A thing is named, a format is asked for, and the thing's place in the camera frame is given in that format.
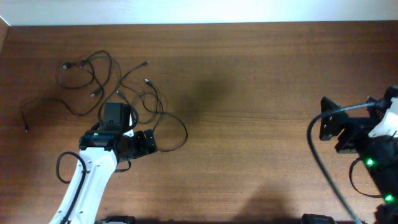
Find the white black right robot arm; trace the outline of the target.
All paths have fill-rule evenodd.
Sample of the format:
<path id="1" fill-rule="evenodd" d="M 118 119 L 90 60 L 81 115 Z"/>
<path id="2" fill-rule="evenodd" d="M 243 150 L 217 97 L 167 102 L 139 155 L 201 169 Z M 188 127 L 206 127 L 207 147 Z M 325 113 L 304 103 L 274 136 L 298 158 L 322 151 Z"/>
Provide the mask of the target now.
<path id="1" fill-rule="evenodd" d="M 338 138 L 339 154 L 357 154 L 375 183 L 384 203 L 375 212 L 376 223 L 397 223 L 397 87 L 389 87 L 381 99 L 339 107 L 327 97 L 321 100 L 321 141 Z"/>

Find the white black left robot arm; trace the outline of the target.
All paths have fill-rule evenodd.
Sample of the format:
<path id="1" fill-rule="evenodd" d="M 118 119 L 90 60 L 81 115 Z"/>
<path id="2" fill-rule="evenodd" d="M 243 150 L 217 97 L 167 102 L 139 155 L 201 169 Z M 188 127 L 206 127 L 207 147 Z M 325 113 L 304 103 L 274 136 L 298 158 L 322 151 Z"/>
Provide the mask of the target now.
<path id="1" fill-rule="evenodd" d="M 125 103 L 106 103 L 104 120 L 81 136 L 79 153 L 63 152 L 57 159 L 56 175 L 63 156 L 77 159 L 76 169 L 65 196 L 51 223 L 94 223 L 104 190 L 119 163 L 158 151 L 153 131 L 133 131 L 132 107 Z"/>

